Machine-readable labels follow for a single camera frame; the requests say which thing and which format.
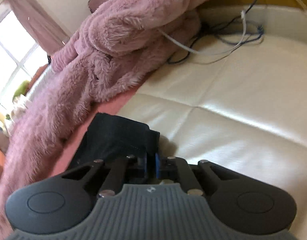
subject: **window pane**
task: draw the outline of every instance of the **window pane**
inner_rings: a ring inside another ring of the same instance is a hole
[[[0,100],[0,104],[3,107],[5,107],[8,111],[11,111],[12,109],[12,106],[13,106],[12,97],[14,93],[16,92],[20,84],[26,80],[30,80],[30,76],[28,76],[28,74],[25,71],[20,69],[15,75],[15,77],[13,78],[13,80],[11,81],[11,83],[9,84],[6,92],[2,96]]]
[[[35,44],[35,40],[20,24],[13,12],[10,12],[0,23],[0,42],[18,61],[21,61]]]
[[[0,46],[0,93],[16,67],[17,64]]]
[[[24,63],[28,73],[35,75],[38,68],[48,63],[47,53],[39,46]]]

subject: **white logo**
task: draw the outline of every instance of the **white logo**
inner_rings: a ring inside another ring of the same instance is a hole
[[[147,191],[148,191],[149,193],[153,193],[155,190],[156,190],[155,187],[149,187],[149,188],[147,188]]]

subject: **green object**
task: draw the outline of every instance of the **green object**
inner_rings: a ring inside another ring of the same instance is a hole
[[[14,93],[12,97],[12,101],[16,98],[19,97],[20,95],[26,95],[27,88],[29,85],[30,81],[25,80],[23,83],[20,84],[20,86],[17,88],[16,92]]]

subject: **window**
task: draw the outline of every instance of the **window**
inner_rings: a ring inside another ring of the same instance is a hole
[[[5,7],[0,12],[0,105],[10,111],[17,88],[47,63],[47,53]]]

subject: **leather seat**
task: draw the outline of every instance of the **leather seat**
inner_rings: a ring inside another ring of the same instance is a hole
[[[195,49],[228,47],[206,37]],[[291,232],[305,240],[307,45],[266,35],[221,57],[164,65],[119,115],[159,131],[164,155],[207,159],[289,192],[297,203]]]

